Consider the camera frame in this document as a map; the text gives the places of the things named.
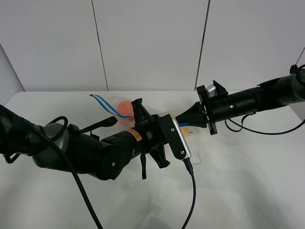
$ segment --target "cable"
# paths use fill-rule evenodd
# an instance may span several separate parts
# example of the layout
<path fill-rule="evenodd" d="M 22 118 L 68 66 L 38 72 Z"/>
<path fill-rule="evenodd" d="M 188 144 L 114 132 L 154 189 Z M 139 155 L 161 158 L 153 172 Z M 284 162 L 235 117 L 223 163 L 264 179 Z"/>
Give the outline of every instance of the cable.
<path fill-rule="evenodd" d="M 239 131 L 241 131 L 242 129 L 245 129 L 245 130 L 248 130 L 248 131 L 250 131 L 250 132 L 253 132 L 253 133 L 256 133 L 256 134 L 261 134 L 261 135 L 284 135 L 284 134 L 288 134 L 288 133 L 290 133 L 290 132 L 292 132 L 292 131 L 294 131 L 294 130 L 300 128 L 302 125 L 305 124 L 305 120 L 303 120 L 303 121 L 301 122 L 301 124 L 299 124 L 299 125 L 296 126 L 295 128 L 292 128 L 291 130 L 287 130 L 287 131 L 284 131 L 284 132 L 278 132 L 278 133 L 265 133 L 265 132 L 260 132 L 260 131 L 256 131 L 256 130 L 251 130 L 251 129 L 246 128 L 246 127 L 243 126 L 244 120 L 246 119 L 246 117 L 248 117 L 248 116 L 250 116 L 250 115 L 254 115 L 254 114 L 247 114 L 247 115 L 245 115 L 245 116 L 242 118 L 242 124 L 241 124 L 241 125 L 238 124 L 238 123 L 236 123 L 236 122 L 234 122 L 234 121 L 231 120 L 231 119 L 227 119 L 227 120 L 229 120 L 230 122 L 234 123 L 235 125 L 239 126 L 239 127 L 241 128 L 240 130 L 233 130 L 232 128 L 230 128 L 230 127 L 228 126 L 228 124 L 227 124 L 227 120 L 224 121 L 225 126 L 226 126 L 229 130 L 231 130 L 231 131 L 233 131 L 233 132 L 239 132 Z"/>
<path fill-rule="evenodd" d="M 52 124 L 52 123 L 56 123 L 60 120 L 63 120 L 64 123 L 63 123 L 63 126 L 62 126 L 61 130 L 53 138 L 50 139 L 53 142 L 55 142 L 63 134 L 63 132 L 65 132 L 65 130 L 67 129 L 68 119 L 65 116 L 60 116 L 60 117 L 55 118 L 53 121 L 48 123 L 48 124 Z"/>
<path fill-rule="evenodd" d="M 194 173 L 193 173 L 193 166 L 192 163 L 190 161 L 190 158 L 186 158 L 183 160 L 185 167 L 187 169 L 187 171 L 189 171 L 191 177 L 192 177 L 192 182 L 193 182 L 193 201 L 192 201 L 192 206 L 191 206 L 191 210 L 182 226 L 182 229 L 186 228 L 186 225 L 188 224 L 188 222 L 190 221 L 190 218 L 192 216 L 192 213 L 194 211 L 194 207 L 195 207 L 195 202 L 196 202 L 196 182 L 195 182 L 195 177 L 194 177 Z"/>
<path fill-rule="evenodd" d="M 298 70 L 301 70 L 301 69 L 303 69 L 303 68 L 305 68 L 305 64 L 303 64 L 303 65 L 301 65 L 300 67 L 298 67 Z"/>
<path fill-rule="evenodd" d="M 44 133 L 40 132 L 38 129 L 36 129 L 36 128 L 34 128 L 34 127 L 32 127 L 32 130 L 33 130 L 36 134 L 38 134 L 43 140 L 45 140 L 45 141 L 48 143 L 49 146 L 51 146 L 57 153 L 59 153 L 59 154 L 63 157 L 63 159 L 65 160 L 65 162 L 67 163 L 68 167 L 69 167 L 70 170 L 71 170 L 71 173 L 72 173 L 72 175 L 73 175 L 73 177 L 74 177 L 74 179 L 75 179 L 75 181 L 76 181 L 76 184 L 77 184 L 78 188 L 80 189 L 81 195 L 82 195 L 82 197 L 83 197 L 83 199 L 84 199 L 84 201 L 85 201 L 85 203 L 86 203 L 86 205 L 87 205 L 87 208 L 88 208 L 88 210 L 89 210 L 89 212 L 90 212 L 90 214 L 91 214 L 91 216 L 92 216 L 92 218 L 93 218 L 93 220 L 94 220 L 94 222 L 95 222 L 97 228 L 98 228 L 98 229 L 103 229 L 103 227 L 102 227 L 102 225 L 101 225 L 99 219 L 97 218 L 97 216 L 96 216 L 96 214 L 95 214 L 95 212 L 94 212 L 94 209 L 93 209 L 93 207 L 92 207 L 92 205 L 91 205 L 91 203 L 90 203 L 90 201 L 89 201 L 89 198 L 88 198 L 88 196 L 87 196 L 87 194 L 86 194 L 86 191 L 85 191 L 85 189 L 84 189 L 84 187 L 83 187 L 83 185 L 82 185 L 82 183 L 81 183 L 81 180 L 80 180 L 80 178 L 78 177 L 78 175 L 77 175 L 77 173 L 76 173 L 76 171 L 75 171 L 73 165 L 71 164 L 70 160 L 69 160 L 69 159 L 67 158 L 67 156 L 58 148 L 58 146 L 57 146 L 56 144 L 54 144 L 54 142 L 52 142 Z"/>

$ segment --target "label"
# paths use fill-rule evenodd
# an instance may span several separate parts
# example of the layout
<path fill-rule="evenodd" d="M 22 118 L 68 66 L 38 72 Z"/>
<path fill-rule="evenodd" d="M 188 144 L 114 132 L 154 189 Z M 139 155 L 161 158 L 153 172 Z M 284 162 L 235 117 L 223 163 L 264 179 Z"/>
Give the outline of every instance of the label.
<path fill-rule="evenodd" d="M 129 130 L 125 130 L 125 131 L 131 133 L 134 136 L 134 138 L 137 140 L 137 142 L 142 140 L 141 135 L 134 129 L 129 129 Z"/>

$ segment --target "black mount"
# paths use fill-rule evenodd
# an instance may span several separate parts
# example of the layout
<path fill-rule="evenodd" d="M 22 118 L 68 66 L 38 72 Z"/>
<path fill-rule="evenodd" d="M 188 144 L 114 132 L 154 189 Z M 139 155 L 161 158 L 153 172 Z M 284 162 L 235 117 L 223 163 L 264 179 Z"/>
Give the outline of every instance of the black mount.
<path fill-rule="evenodd" d="M 186 156 L 186 149 L 180 139 L 178 131 L 175 129 L 171 116 L 160 117 L 157 114 L 150 115 L 142 105 L 142 99 L 132 102 L 135 125 L 134 130 L 139 132 L 144 139 L 146 149 L 141 154 L 142 177 L 146 179 L 146 158 L 149 153 L 155 160 L 159 168 L 169 166 L 166 160 L 164 145 L 169 143 L 175 158 L 182 160 Z"/>
<path fill-rule="evenodd" d="M 216 87 L 217 95 L 210 97 L 205 86 L 196 88 L 199 95 L 199 102 L 196 102 L 190 109 L 176 117 L 178 123 L 187 123 L 190 126 L 197 126 L 201 128 L 209 127 L 210 134 L 217 134 L 217 128 L 214 120 L 211 102 L 228 95 L 227 90 L 218 82 L 213 81 Z"/>

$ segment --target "white table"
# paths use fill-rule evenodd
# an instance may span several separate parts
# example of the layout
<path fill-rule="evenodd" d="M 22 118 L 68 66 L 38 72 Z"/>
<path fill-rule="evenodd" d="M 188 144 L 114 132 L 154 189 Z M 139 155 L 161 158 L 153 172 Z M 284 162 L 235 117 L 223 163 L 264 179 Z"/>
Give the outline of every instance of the white table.
<path fill-rule="evenodd" d="M 64 115 L 83 128 L 109 115 L 89 94 L 143 98 L 160 111 L 183 111 L 198 101 L 196 92 L 22 92 L 6 107 L 38 125 Z M 279 132 L 300 123 L 290 107 L 249 117 L 245 125 Z M 197 201 L 190 229 L 304 228 L 305 128 L 279 136 L 233 133 L 224 123 L 217 135 L 195 128 L 186 140 L 194 155 Z M 100 128 L 102 137 L 122 129 Z M 115 181 L 80 175 L 105 229 L 179 229 L 192 201 L 191 177 L 170 149 L 171 162 L 159 169 L 148 156 L 147 180 L 140 159 Z M 30 157 L 14 164 L 0 160 L 1 229 L 94 229 L 95 225 L 72 175 L 38 168 Z"/>

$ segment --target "orange ball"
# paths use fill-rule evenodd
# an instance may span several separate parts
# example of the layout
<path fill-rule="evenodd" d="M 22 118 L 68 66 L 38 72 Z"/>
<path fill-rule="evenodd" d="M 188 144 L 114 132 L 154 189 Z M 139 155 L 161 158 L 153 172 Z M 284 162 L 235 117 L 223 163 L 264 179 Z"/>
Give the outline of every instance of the orange ball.
<path fill-rule="evenodd" d="M 124 116 L 134 116 L 132 102 L 130 100 L 121 102 L 117 107 L 117 111 Z M 134 121 L 134 118 L 127 118 L 127 120 L 132 122 Z"/>

